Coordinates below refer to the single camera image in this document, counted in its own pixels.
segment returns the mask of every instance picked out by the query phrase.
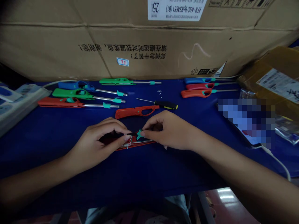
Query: cardboard box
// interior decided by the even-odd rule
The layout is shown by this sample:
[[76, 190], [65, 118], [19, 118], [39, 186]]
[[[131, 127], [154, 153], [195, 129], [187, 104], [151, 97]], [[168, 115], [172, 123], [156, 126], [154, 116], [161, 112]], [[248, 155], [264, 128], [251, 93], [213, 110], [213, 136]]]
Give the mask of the cardboard box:
[[211, 76], [225, 62], [221, 76], [232, 76], [298, 38], [297, 1], [284, 2], [13, 1], [2, 14], [0, 61], [34, 81]]
[[244, 75], [240, 83], [276, 105], [276, 113], [299, 121], [299, 51], [277, 47], [258, 60]]

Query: screwdriver shaft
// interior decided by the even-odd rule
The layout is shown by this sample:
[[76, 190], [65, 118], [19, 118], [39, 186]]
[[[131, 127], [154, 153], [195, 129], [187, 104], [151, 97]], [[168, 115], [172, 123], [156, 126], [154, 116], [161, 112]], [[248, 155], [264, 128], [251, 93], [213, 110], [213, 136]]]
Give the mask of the screwdriver shaft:
[[117, 94], [117, 92], [112, 92], [112, 91], [108, 91], [108, 90], [100, 90], [100, 89], [95, 89], [98, 92], [104, 92], [104, 93], [111, 93], [111, 94]]
[[[138, 100], [143, 100], [143, 99], [139, 99], [139, 98], [136, 98]], [[149, 100], [144, 100], [144, 101], [148, 101], [148, 102], [152, 102], [152, 103], [155, 103], [154, 101], [149, 101]]]

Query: blue tablecloth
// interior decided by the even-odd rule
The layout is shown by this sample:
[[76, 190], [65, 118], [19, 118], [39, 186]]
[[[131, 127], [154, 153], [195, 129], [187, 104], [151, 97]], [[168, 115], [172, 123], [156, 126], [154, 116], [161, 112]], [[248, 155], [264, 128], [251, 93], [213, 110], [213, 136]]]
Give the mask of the blue tablecloth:
[[[215, 103], [218, 98], [238, 98], [239, 92], [219, 92], [208, 98], [183, 99], [183, 80], [162, 80], [161, 85], [101, 86], [96, 88], [128, 93], [122, 108], [147, 106], [137, 100], [167, 100], [178, 104], [173, 110], [179, 117], [214, 136], [233, 149], [285, 176], [284, 169], [261, 149], [248, 149], [242, 136], [220, 115]], [[218, 86], [234, 89], [238, 85]], [[112, 98], [111, 94], [95, 96]], [[82, 100], [102, 104], [100, 100]], [[156, 110], [152, 115], [161, 112]], [[0, 139], [0, 178], [45, 164], [65, 155], [84, 130], [107, 117], [115, 116], [115, 109], [104, 108], [43, 108], [37, 107]], [[148, 117], [133, 116], [120, 119], [133, 132], [143, 127]], [[299, 148], [276, 137], [274, 155], [299, 176]], [[153, 143], [114, 152], [98, 166], [54, 187], [28, 206], [22, 217], [124, 204], [149, 198], [225, 187], [223, 179], [197, 154], [174, 149], [165, 150]]]

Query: fingernail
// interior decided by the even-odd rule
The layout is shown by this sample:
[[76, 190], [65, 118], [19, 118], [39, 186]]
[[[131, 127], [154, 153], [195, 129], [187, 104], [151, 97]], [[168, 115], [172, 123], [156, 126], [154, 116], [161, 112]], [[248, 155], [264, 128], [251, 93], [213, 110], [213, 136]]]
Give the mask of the fingernail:
[[125, 141], [128, 141], [131, 137], [132, 137], [132, 135], [126, 135], [125, 136]]

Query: right hand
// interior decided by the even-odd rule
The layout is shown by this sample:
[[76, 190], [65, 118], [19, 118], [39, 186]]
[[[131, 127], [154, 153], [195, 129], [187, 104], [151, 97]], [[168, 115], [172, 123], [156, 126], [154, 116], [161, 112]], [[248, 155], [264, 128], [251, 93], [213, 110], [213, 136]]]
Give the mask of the right hand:
[[[151, 128], [155, 130], [157, 126], [163, 126], [163, 130], [148, 130]], [[181, 150], [195, 150], [199, 147], [197, 140], [204, 140], [209, 136], [167, 110], [151, 117], [142, 130], [140, 134], [145, 138], [154, 140], [164, 145], [165, 148], [169, 146]]]

